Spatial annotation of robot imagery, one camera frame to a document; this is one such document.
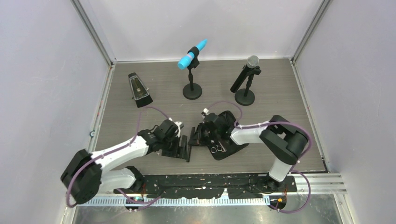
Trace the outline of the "silver scissors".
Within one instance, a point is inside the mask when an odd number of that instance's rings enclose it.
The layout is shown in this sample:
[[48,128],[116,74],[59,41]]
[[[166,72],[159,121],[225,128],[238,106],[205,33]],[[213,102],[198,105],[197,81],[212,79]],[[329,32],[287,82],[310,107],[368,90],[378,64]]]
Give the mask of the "silver scissors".
[[209,147],[209,150],[212,154],[225,153],[227,151],[225,148],[223,148],[223,146],[221,144],[216,144],[216,143],[211,144],[211,146]]

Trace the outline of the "black zip tool case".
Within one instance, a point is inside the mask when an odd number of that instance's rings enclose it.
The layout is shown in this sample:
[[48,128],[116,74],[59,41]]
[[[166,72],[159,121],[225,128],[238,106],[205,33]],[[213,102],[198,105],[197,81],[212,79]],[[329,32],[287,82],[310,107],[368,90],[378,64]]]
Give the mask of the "black zip tool case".
[[238,145],[231,139],[231,132],[234,129],[235,122],[236,118],[230,111],[224,111],[218,115],[210,113],[201,122],[208,128],[210,138],[227,150],[225,153],[211,153],[212,157],[217,161],[229,157],[249,145],[248,143]]

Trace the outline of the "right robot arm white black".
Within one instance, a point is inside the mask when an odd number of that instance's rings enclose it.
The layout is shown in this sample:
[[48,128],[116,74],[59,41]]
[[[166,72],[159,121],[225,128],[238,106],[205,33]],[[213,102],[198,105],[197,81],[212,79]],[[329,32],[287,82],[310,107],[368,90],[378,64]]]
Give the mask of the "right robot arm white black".
[[276,157],[266,179],[271,191],[285,186],[285,177],[302,156],[309,135],[280,115],[269,121],[240,125],[230,111],[203,113],[203,122],[193,130],[189,146],[206,147],[215,160],[225,159],[249,144],[265,144]]

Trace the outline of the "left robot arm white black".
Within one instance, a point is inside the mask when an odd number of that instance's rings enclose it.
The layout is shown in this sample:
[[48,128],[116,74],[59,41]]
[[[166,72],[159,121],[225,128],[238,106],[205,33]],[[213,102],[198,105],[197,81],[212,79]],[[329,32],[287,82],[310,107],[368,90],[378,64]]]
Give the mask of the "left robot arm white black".
[[187,136],[181,135],[184,124],[164,120],[152,129],[143,129],[131,139],[113,147],[89,153],[81,149],[75,153],[60,176],[67,189],[66,195],[76,204],[84,204],[98,193],[115,189],[128,189],[132,193],[142,190],[144,177],[134,166],[117,170],[116,167],[138,157],[161,151],[162,156],[190,159]]

